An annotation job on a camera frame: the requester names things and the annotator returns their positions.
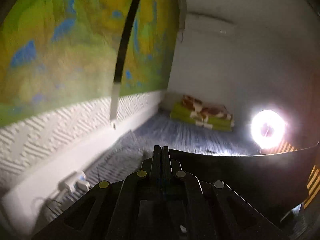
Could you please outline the wooden slatted bed frame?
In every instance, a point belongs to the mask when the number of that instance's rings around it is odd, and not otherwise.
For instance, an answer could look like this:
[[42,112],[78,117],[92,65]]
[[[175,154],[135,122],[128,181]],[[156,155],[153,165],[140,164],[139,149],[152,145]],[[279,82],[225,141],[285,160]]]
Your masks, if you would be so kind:
[[[294,152],[300,150],[300,148],[296,148],[288,141],[283,139],[280,144],[276,147],[269,148],[269,149],[262,149],[260,154],[278,154],[278,153],[285,153],[285,152]],[[317,194],[319,193],[319,165],[314,165],[312,167],[311,173],[308,177],[307,181],[307,191],[308,197],[302,203],[303,209],[307,209],[310,206],[311,202],[315,199]]]

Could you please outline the folded green floral blanket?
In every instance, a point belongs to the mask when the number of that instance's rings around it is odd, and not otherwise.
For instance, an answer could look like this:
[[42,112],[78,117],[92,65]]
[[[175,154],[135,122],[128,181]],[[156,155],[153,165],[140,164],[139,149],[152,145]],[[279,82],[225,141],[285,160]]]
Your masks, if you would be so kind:
[[234,127],[233,114],[224,105],[206,103],[188,95],[173,105],[170,118],[223,132],[231,132]]

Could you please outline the dark grey trousers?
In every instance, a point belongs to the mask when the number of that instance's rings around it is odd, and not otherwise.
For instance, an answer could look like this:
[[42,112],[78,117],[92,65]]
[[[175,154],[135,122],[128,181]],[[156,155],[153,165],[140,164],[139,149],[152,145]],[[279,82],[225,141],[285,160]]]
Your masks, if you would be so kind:
[[200,181],[223,181],[270,221],[280,220],[308,196],[307,182],[319,146],[293,152],[218,156],[170,149],[172,159]]

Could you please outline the white plug-in charger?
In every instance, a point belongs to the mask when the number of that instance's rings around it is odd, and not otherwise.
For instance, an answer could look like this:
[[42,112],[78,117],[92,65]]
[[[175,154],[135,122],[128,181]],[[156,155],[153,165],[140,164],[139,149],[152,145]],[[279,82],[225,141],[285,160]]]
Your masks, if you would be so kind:
[[76,187],[79,188],[82,191],[88,192],[91,188],[90,183],[87,181],[85,176],[80,176],[76,180]]

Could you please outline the black white vertical pole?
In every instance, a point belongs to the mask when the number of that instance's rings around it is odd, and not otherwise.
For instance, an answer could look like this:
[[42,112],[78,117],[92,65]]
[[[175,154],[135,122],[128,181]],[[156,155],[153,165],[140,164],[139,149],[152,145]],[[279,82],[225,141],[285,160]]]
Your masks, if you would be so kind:
[[132,0],[132,3],[129,8],[129,12],[125,21],[123,33],[121,35],[116,68],[114,73],[112,94],[111,94],[111,105],[110,105],[110,123],[114,130],[117,126],[117,111],[118,111],[118,102],[120,97],[120,88],[121,88],[121,79],[123,76],[123,69],[125,58],[127,54],[127,48],[129,45],[131,30],[135,21],[135,16],[139,7],[140,0]]

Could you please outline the white power strip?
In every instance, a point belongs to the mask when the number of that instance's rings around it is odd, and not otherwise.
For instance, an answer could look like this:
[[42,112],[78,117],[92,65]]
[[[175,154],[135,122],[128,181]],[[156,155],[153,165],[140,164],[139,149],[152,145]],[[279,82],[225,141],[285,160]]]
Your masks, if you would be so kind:
[[58,189],[60,191],[66,190],[69,193],[73,193],[75,191],[75,185],[79,180],[86,180],[85,173],[83,171],[74,171],[58,183]]

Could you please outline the striped blue grey bedspread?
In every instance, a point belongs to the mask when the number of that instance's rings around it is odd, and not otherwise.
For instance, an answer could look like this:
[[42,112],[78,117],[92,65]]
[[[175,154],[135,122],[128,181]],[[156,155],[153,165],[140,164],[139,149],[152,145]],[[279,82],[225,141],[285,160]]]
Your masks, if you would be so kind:
[[135,131],[123,135],[91,166],[84,170],[90,186],[101,180],[115,183],[138,171],[145,159],[152,157],[154,146],[173,150],[221,156],[259,154],[248,129],[221,132],[180,122],[159,112]]

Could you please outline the green yellow wall map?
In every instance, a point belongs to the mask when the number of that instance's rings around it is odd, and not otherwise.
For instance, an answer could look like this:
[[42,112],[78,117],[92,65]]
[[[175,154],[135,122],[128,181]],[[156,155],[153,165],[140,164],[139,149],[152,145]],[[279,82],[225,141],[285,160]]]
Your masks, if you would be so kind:
[[[1,0],[1,126],[112,92],[133,0]],[[122,96],[166,89],[178,0],[140,0]]]

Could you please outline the bright round lamp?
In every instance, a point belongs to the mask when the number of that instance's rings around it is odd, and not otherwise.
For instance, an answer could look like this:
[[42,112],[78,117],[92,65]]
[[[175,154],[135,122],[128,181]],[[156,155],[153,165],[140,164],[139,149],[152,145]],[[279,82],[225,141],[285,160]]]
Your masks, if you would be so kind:
[[287,123],[278,113],[269,109],[263,110],[252,119],[251,137],[262,150],[268,150],[280,144],[286,126]]

